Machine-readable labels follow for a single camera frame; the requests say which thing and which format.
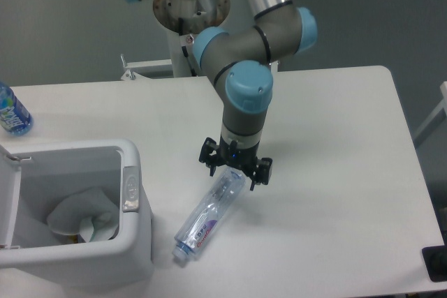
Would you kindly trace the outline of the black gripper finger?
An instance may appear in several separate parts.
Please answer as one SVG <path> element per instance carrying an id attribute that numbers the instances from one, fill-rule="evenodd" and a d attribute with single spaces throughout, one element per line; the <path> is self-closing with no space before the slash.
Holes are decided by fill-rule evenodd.
<path id="1" fill-rule="evenodd" d="M 251 185 L 249 190 L 254 191 L 256 185 L 268 185 L 272 174 L 272 159 L 257 158 L 254 166 L 249 172 Z"/>
<path id="2" fill-rule="evenodd" d="M 210 176 L 213 177 L 216 168 L 219 166 L 219 145 L 210 137 L 207 137 L 201 147 L 199 162 L 204 163 L 210 169 Z"/>

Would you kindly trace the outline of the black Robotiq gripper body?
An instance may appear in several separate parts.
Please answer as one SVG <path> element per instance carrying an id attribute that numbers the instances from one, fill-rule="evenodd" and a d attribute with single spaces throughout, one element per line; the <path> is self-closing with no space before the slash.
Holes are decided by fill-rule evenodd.
<path id="1" fill-rule="evenodd" d="M 221 137 L 216 150 L 216 165 L 227 165 L 243 172 L 253 172 L 258 167 L 259 143 L 248 149 L 241 149 L 237 145 L 228 144 Z"/>

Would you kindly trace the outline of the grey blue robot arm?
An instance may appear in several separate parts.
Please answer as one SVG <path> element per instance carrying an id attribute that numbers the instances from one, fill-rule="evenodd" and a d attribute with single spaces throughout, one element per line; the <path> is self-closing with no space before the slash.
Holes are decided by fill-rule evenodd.
<path id="1" fill-rule="evenodd" d="M 207 77 L 223 102 L 220 139 L 204 141 L 200 162 L 211 171 L 222 165 L 241 170 L 253 185 L 268 184 L 272 159 L 257 151 L 272 100 L 270 64 L 315 44 L 314 16 L 293 0 L 248 0 L 254 25 L 230 34 L 221 26 L 229 0 L 152 1 L 159 23 L 179 36 L 179 55 L 191 73 Z"/>

